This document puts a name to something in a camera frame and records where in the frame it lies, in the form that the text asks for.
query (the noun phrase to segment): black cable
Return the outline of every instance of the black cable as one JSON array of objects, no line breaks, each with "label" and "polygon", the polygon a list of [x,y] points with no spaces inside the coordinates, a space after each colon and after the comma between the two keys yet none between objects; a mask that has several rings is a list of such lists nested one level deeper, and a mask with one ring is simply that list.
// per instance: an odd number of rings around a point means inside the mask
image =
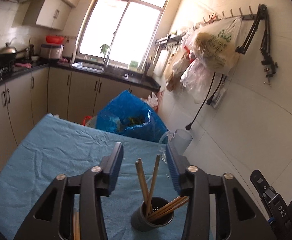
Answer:
[{"label": "black cable", "polygon": [[222,83],[223,77],[224,77],[224,75],[222,75],[221,80],[219,81],[219,84],[218,84],[217,88],[215,89],[214,93],[210,96],[210,98],[206,102],[206,104],[208,104],[209,106],[212,103],[214,95],[216,94],[217,90],[219,89],[219,87],[220,87],[220,85]]},{"label": "black cable", "polygon": [[199,108],[197,114],[195,115],[194,120],[193,120],[191,123],[189,123],[188,125],[186,125],[186,127],[185,127],[186,130],[190,130],[190,129],[191,129],[191,126],[192,126],[192,124],[195,122],[196,117],[197,117],[197,115],[199,114],[199,111],[202,109],[203,105],[205,104],[205,102],[206,102],[206,100],[207,100],[207,98],[208,98],[209,92],[210,92],[210,90],[211,90],[211,88],[212,88],[212,85],[213,85],[213,82],[214,82],[214,78],[215,78],[215,74],[216,74],[216,72],[214,72],[214,75],[213,75],[213,78],[212,78],[212,82],[210,83],[210,87],[209,87],[209,90],[208,90],[208,93],[207,93],[207,96],[206,96],[205,100],[203,101],[203,103],[202,103],[202,105],[200,106],[200,108]]}]

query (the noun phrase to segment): glass pitcher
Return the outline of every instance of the glass pitcher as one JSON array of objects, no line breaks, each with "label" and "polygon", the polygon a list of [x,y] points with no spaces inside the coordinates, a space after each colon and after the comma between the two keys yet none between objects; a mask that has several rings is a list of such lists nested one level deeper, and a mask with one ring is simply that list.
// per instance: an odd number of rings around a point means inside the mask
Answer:
[{"label": "glass pitcher", "polygon": [[162,160],[166,164],[166,145],[161,144],[166,137],[168,137],[168,141],[170,141],[174,145],[179,155],[183,155],[193,139],[190,133],[183,129],[177,129],[175,132],[167,131],[166,133],[164,133],[159,139],[158,150],[159,152],[161,152]]}]

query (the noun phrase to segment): rice cooker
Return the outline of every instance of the rice cooker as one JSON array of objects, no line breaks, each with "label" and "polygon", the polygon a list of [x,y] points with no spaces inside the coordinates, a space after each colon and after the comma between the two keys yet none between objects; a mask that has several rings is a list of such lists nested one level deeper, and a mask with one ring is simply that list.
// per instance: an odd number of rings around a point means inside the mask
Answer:
[{"label": "rice cooker", "polygon": [[61,59],[64,46],[55,43],[42,43],[40,48],[40,57],[47,59]]}]

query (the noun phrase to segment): window frame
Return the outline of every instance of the window frame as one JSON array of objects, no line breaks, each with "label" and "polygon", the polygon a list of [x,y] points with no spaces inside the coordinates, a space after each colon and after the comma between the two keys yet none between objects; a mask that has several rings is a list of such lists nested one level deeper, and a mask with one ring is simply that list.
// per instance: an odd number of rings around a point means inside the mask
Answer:
[{"label": "window frame", "polygon": [[[129,6],[129,4],[131,2],[139,3],[139,4],[142,4],[142,5],[145,5],[145,6],[148,6],[148,7],[151,7],[151,8],[154,8],[154,9],[159,10],[159,15],[158,15],[158,18],[157,18],[157,21],[156,21],[156,25],[155,25],[155,28],[154,28],[152,37],[150,39],[150,43],[148,44],[147,50],[145,51],[145,54],[143,55],[142,60],[141,60],[141,62],[139,64],[139,67],[138,67],[139,69],[142,69],[143,66],[144,66],[144,64],[145,64],[145,62],[146,62],[146,60],[147,60],[146,59],[146,55],[149,53],[149,50],[150,50],[151,45],[153,43],[153,40],[154,40],[156,31],[157,31],[158,26],[159,26],[160,20],[162,18],[163,12],[164,12],[164,10],[165,10],[165,8],[166,8],[167,3],[168,3],[169,0],[166,0],[165,1],[163,7],[156,6],[156,5],[153,5],[153,4],[150,4],[150,3],[147,3],[147,2],[141,1],[141,0],[122,0],[122,1],[126,1],[127,2],[127,5],[126,5],[126,7],[125,7],[125,9],[123,11],[123,14],[121,16],[121,19],[119,20],[119,23],[118,23],[118,26],[116,28],[116,31],[114,32],[113,39],[112,39],[112,42],[110,44],[110,47],[113,45],[113,42],[114,42],[114,40],[116,38],[116,34],[118,32],[118,29],[119,29],[119,26],[120,26],[120,24],[122,22],[122,19],[123,19],[125,13],[126,13],[126,10],[127,10],[128,6]],[[85,21],[83,23],[82,31],[81,31],[81,33],[79,35],[79,39],[78,39],[78,43],[77,43],[77,51],[76,51],[76,57],[80,57],[82,59],[92,60],[92,61],[94,61],[94,60],[101,60],[102,61],[103,60],[103,57],[93,56],[93,55],[88,55],[88,54],[82,54],[82,53],[80,53],[80,46],[81,46],[81,43],[82,43],[82,39],[84,37],[84,34],[86,32],[86,28],[87,28],[88,22],[89,22],[90,17],[91,17],[91,15],[92,15],[92,13],[93,13],[93,11],[95,9],[95,6],[96,6],[97,2],[98,2],[98,0],[95,0],[94,1],[93,6],[91,7],[91,9],[89,11],[89,14],[88,14],[88,16],[86,17],[86,19],[85,19]],[[123,67],[123,68],[128,68],[128,66],[129,66],[128,64],[125,64],[125,63],[122,63],[122,62],[118,62],[118,61],[115,61],[115,60],[111,60],[111,59],[109,60],[109,63],[111,63],[113,65],[116,65],[116,66],[119,66],[119,67]]]}]

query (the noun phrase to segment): screw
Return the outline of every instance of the screw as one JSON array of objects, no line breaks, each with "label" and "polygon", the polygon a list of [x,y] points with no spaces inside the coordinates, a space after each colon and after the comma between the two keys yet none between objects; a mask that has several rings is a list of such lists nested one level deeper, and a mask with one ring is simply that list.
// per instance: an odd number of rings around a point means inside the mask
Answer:
[{"label": "screw", "polygon": [[196,166],[188,166],[187,170],[190,172],[196,172],[196,171],[198,171],[198,168]]},{"label": "screw", "polygon": [[63,173],[57,175],[56,179],[58,180],[63,180],[66,177],[66,175],[64,175]]},{"label": "screw", "polygon": [[225,173],[224,177],[225,177],[225,179],[229,179],[229,180],[234,178],[233,174],[231,174],[231,173]]},{"label": "screw", "polygon": [[91,168],[91,171],[92,171],[92,172],[100,172],[101,170],[102,170],[102,168],[99,167],[99,166],[95,166],[95,167],[92,167],[92,168]]}]

